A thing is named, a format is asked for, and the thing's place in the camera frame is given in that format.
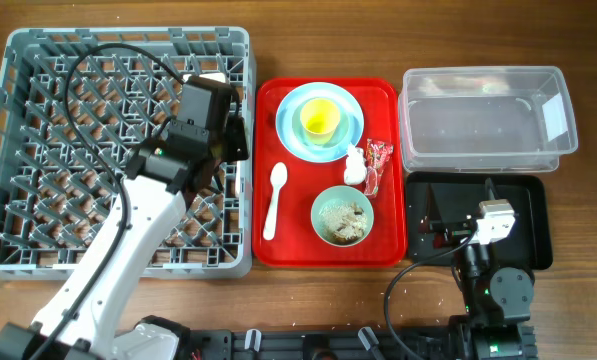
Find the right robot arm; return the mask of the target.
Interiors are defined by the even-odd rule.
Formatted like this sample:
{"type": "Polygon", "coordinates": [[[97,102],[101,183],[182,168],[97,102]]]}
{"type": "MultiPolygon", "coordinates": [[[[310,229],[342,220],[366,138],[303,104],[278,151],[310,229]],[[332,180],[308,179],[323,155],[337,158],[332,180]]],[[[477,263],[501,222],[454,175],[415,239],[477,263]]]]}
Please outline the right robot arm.
{"type": "Polygon", "coordinates": [[[524,359],[521,325],[530,319],[534,281],[522,268],[502,266],[493,245],[511,233],[516,213],[486,181],[489,198],[478,213],[460,221],[443,219],[432,186],[427,187],[426,214],[419,230],[434,236],[433,256],[452,258],[452,274],[466,313],[450,318],[448,342],[457,359],[524,359]]]}

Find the white tissue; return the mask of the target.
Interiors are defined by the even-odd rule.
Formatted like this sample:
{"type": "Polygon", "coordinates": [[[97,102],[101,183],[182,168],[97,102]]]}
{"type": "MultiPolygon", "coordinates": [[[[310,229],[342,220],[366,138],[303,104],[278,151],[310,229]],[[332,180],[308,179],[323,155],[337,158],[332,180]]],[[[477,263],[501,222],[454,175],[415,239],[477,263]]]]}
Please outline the white tissue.
{"type": "Polygon", "coordinates": [[[349,144],[343,173],[344,183],[349,186],[359,185],[365,181],[366,175],[364,150],[349,144]]]}

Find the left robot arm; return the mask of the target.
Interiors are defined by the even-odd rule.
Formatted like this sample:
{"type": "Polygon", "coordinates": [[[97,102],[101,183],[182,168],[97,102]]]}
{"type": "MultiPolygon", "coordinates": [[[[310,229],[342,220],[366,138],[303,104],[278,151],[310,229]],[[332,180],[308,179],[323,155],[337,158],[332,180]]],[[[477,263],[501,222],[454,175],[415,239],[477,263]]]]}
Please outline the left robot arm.
{"type": "Polygon", "coordinates": [[[190,359],[189,328],[149,316],[117,334],[156,249],[223,162],[245,160],[238,92],[191,76],[177,114],[135,146],[116,201],[77,268],[26,328],[0,331],[0,359],[190,359]]]}

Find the red snack wrapper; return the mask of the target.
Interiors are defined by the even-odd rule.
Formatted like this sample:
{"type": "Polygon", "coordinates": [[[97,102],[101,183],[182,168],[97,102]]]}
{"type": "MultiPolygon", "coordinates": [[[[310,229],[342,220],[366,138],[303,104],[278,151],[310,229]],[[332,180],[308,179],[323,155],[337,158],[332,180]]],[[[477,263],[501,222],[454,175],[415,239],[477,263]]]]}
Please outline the red snack wrapper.
{"type": "Polygon", "coordinates": [[[385,167],[392,157],[394,146],[391,143],[368,139],[365,159],[367,174],[365,177],[364,194],[368,198],[375,198],[379,191],[380,181],[385,167]]]}

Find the white plastic spoon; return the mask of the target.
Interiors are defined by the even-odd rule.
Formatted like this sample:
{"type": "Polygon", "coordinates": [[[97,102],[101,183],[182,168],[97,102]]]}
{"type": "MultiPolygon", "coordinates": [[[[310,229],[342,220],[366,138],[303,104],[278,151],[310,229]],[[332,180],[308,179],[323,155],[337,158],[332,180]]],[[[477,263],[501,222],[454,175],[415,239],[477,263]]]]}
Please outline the white plastic spoon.
{"type": "Polygon", "coordinates": [[[270,183],[272,185],[272,196],[263,228],[264,240],[272,240],[275,236],[278,216],[279,193],[282,187],[286,184],[287,180],[288,169],[286,165],[283,162],[276,163],[270,175],[270,183]]]}

